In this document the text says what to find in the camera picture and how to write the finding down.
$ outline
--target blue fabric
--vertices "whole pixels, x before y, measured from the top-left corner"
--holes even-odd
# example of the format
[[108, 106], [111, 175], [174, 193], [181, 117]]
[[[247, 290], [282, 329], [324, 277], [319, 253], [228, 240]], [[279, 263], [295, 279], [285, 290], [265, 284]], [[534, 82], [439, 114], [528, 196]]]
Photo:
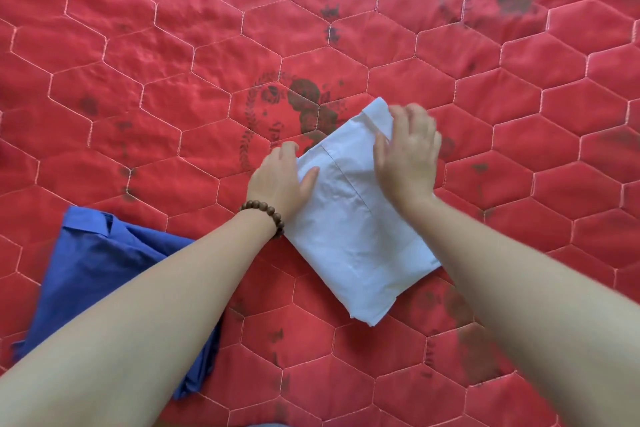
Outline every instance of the blue fabric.
[[[14, 345], [16, 358], [23, 358], [78, 314], [192, 242], [124, 223], [110, 213], [71, 206], [40, 288], [31, 328], [25, 340]], [[199, 391], [213, 370], [221, 322], [173, 393], [174, 399]]]

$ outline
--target white fabric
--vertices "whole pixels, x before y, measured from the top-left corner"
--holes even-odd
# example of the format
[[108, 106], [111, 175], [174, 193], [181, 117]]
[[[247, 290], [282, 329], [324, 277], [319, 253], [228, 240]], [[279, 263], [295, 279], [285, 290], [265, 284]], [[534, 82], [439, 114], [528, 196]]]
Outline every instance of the white fabric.
[[396, 297], [440, 266], [378, 187], [377, 131], [391, 138], [392, 117], [377, 98], [298, 159], [300, 179], [314, 166], [314, 193], [285, 236], [344, 304], [374, 326]]

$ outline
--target brown wooden bead bracelet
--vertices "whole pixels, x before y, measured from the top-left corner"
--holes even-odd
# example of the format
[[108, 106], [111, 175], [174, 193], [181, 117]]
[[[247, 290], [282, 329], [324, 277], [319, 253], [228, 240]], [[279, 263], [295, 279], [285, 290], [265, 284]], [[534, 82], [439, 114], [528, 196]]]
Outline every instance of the brown wooden bead bracelet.
[[250, 199], [245, 204], [240, 206], [240, 211], [245, 209], [259, 209], [260, 211], [264, 211], [269, 216], [273, 218], [273, 222], [276, 224], [276, 234], [273, 236], [273, 239], [280, 238], [284, 234], [284, 221], [282, 220], [282, 216], [280, 213], [276, 213], [276, 210], [273, 206], [269, 206], [267, 203], [263, 201], [255, 201]]

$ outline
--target person's right arm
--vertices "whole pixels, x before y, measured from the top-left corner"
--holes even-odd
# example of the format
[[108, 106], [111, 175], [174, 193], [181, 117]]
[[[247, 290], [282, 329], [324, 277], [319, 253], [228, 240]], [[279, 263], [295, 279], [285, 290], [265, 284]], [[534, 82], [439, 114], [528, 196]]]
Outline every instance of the person's right arm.
[[435, 122], [418, 105], [391, 111], [380, 186], [509, 358], [568, 425], [640, 425], [640, 307], [436, 199]]

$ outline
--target white cloth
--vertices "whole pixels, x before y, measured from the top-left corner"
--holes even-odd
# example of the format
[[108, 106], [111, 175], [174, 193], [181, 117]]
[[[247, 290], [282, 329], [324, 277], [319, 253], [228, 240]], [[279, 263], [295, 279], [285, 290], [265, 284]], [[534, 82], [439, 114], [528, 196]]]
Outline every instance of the white cloth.
[[285, 227], [285, 236], [351, 317], [369, 326], [440, 266], [376, 182], [375, 135], [391, 138], [392, 124], [387, 104], [377, 98], [300, 157], [300, 179], [314, 166], [320, 174], [310, 201]]

